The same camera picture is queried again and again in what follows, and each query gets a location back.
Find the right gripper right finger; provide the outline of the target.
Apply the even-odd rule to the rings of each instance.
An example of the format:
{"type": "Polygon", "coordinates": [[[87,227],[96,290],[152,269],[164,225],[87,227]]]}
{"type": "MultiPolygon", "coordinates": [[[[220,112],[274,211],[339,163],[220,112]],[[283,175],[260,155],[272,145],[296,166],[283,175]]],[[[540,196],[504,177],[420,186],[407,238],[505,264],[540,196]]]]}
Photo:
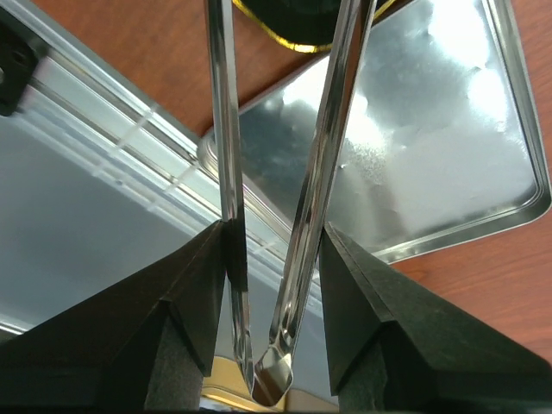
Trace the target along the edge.
{"type": "Polygon", "coordinates": [[[330,390],[341,411],[550,412],[544,358],[331,226],[319,266],[330,390]]]}

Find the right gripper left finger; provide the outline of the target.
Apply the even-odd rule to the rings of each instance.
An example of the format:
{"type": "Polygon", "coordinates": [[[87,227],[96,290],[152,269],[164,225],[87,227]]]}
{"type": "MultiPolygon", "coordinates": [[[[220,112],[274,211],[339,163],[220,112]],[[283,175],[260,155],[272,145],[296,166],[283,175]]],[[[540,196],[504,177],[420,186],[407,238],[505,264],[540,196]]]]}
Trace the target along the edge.
{"type": "Polygon", "coordinates": [[[1,347],[4,413],[197,411],[211,373],[223,224],[1,347]]]}

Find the silver metal tongs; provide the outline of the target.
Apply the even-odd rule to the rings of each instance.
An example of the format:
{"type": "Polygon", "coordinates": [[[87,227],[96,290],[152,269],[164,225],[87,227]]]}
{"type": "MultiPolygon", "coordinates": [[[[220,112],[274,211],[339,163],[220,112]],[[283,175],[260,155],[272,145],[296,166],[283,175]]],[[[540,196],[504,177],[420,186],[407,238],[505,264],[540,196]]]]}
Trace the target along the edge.
{"type": "Polygon", "coordinates": [[[320,108],[267,350],[254,361],[250,335],[248,263],[241,136],[231,6],[204,4],[213,103],[214,135],[223,225],[223,263],[230,282],[233,348],[253,400],[276,405],[290,390],[293,356],[354,95],[362,47],[376,10],[374,1],[343,1],[329,56],[320,108]]]}

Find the silver tin lid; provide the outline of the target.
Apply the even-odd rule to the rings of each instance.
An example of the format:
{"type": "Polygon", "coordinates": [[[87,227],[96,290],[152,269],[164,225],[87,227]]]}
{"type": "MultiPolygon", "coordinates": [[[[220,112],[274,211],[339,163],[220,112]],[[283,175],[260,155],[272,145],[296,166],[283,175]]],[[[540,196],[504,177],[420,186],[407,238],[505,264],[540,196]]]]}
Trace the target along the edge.
{"type": "MultiPolygon", "coordinates": [[[[410,1],[364,49],[327,220],[387,263],[551,207],[511,1],[410,1]]],[[[240,110],[248,254],[283,265],[329,56],[240,110]]]]}

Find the black cookie tray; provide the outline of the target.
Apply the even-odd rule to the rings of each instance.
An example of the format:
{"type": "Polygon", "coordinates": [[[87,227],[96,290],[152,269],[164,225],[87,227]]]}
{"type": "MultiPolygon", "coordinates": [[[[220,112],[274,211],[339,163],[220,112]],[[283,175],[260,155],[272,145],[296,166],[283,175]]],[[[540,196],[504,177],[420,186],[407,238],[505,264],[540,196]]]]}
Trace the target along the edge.
{"type": "Polygon", "coordinates": [[[339,1],[234,1],[273,41],[298,53],[332,48],[339,1]]]}

